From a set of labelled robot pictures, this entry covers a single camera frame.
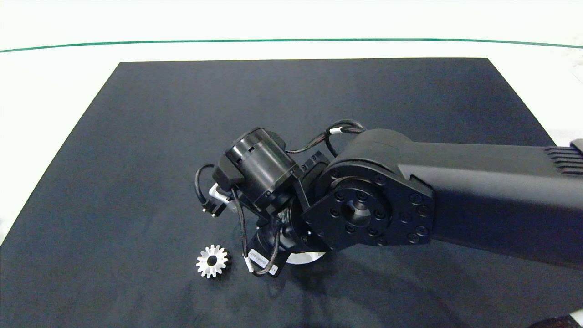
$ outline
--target wire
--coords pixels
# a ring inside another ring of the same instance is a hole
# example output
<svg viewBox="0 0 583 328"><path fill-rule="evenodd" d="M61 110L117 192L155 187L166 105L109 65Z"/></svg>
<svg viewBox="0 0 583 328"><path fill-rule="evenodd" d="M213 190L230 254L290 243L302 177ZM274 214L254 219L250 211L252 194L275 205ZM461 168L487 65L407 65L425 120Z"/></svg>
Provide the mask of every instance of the wire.
<svg viewBox="0 0 583 328"><path fill-rule="evenodd" d="M366 128L362 124L360 124L360 122L345 118L343 120L338 120L338 121L332 123L332 125L330 125L326 129L325 132L318 134L314 139L312 139L310 142L308 142L302 148L296 149L296 150L291 150L291 151L286 150L286 153L305 152L306 150L308 150L308 149L318 145L320 142L324 141L326 143L326 147L328 147L328 150L330 151L332 156L336 157L336 156L338 156L338 153L334 150L334 147L330 143L329 137L331 135L330 129L338 128L338 127L341 127L340 131L343 133L358 134L358 133L362 133L362 132L366 131Z"/></svg>
<svg viewBox="0 0 583 328"><path fill-rule="evenodd" d="M235 188L231 189L233 193L233 201L235 202L235 206L237 207L237 213L239 214L239 223L241 225L241 245L243 246L243 257L247 258L248 250L247 250L247 225L245 224L245 214L243 213L243 208L241 207L241 201L239 200L239 196L237 195L237 191ZM278 227L278 231L275 233L275 240L273 241L273 250L271 252L271 258L267 262L265 268L259 271L253 271L254 275L261 276L265 275L266 273L271 270L273 264L275 263L275 259L278 256L279 250L279 241L282 235L281 229Z"/></svg>
<svg viewBox="0 0 583 328"><path fill-rule="evenodd" d="M198 197L198 200L201 201L201 204L203 204L203 205L207 202L207 199L205 198L205 196L201 190L201 182L200 182L201 173L204 169L213 168L214 166L215 166L214 164L204 164L196 171L196 175L194 177L194 189L196 191L196 196Z"/></svg>
<svg viewBox="0 0 583 328"><path fill-rule="evenodd" d="M273 264L275 263L275 258L277 258L278 256L278 250L279 250L279 239L282 236L282 228L279 228L278 231L275 233L275 240L273 241L273 250L271 251L271 258L269 259L269 262L267 262L267 265L265 266L265 268L259 270L259 271L255 271L253 272L254 275L260 276L260 275L265 275L266 273L268 273L271 268L273 267Z"/></svg>
<svg viewBox="0 0 583 328"><path fill-rule="evenodd" d="M233 193L233 201L237 207L237 213L239 214L239 224L241 225L241 245L243 246L243 257L248 257L247 254L247 225L245 224L245 214L243 213L243 208L241 207L241 201L237 195L235 188L231 189Z"/></svg>

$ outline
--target green line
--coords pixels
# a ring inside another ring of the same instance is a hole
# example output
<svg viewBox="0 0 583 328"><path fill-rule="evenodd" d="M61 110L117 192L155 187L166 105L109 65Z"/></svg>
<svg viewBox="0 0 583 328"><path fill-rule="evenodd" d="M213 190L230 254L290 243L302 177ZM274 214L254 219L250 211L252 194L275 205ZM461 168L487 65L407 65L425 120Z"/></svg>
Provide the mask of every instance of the green line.
<svg viewBox="0 0 583 328"><path fill-rule="evenodd" d="M481 42L481 43L506 43L506 44L525 44L527 46L544 46L560 48L583 49L583 46L574 44L557 44L541 42L523 42L507 40L478 40L478 39L431 39L431 38L366 38L366 39L232 39L232 40L159 40L159 41L112 41L112 42L89 42L89 43L71 43L57 44L54 46L30 47L0 50L0 53L10 53L13 51L39 50L50 48L80 47L80 46L105 46L108 44L142 44L142 43L234 43L234 42L318 42L318 41L450 41L450 42Z"/></svg>

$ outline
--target black connector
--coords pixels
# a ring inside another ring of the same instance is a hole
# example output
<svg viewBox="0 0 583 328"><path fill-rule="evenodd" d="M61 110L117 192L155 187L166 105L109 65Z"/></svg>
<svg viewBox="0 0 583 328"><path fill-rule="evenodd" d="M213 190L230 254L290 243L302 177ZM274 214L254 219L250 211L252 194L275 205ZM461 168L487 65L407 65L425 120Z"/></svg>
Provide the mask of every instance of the black connector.
<svg viewBox="0 0 583 328"><path fill-rule="evenodd" d="M202 205L202 211L203 212L208 212L208 213L213 213L213 210L215 210L216 204L214 201L212 200L205 200L204 203L201 204Z"/></svg>
<svg viewBox="0 0 583 328"><path fill-rule="evenodd" d="M217 218L224 211L225 208L227 208L227 205L225 205L225 203L220 203L220 205L217 206L210 214L212 215L212 217Z"/></svg>

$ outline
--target robotic arm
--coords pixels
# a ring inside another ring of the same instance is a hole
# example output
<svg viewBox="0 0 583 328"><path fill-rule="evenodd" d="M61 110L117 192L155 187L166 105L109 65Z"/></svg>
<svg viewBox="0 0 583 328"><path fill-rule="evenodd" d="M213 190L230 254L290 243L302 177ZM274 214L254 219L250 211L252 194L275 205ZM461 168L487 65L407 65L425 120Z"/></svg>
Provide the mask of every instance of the robotic arm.
<svg viewBox="0 0 583 328"><path fill-rule="evenodd" d="M322 141L336 155L328 138L340 132L357 137L332 161L321 152L301 165L290 157ZM342 120L290 151L256 128L220 157L213 179L220 204L203 208L215 216L237 209L256 275L276 277L291 254L431 238L583 269L583 139L570 147L434 144ZM259 217L248 244L241 206Z"/></svg>

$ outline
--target small spur gear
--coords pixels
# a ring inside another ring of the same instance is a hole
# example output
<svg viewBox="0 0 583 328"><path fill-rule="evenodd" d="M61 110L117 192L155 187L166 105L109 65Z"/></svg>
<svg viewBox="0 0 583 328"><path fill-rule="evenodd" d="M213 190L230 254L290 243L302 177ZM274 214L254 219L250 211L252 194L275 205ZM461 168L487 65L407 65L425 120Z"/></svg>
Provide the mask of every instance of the small spur gear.
<svg viewBox="0 0 583 328"><path fill-rule="evenodd" d="M216 278L218 274L223 273L223 269L227 267L228 254L224 251L224 248L220 248L220 245L211 245L201 252L201 255L197 257L198 267L197 272L201 273L201 277L206 276L206 278Z"/></svg>

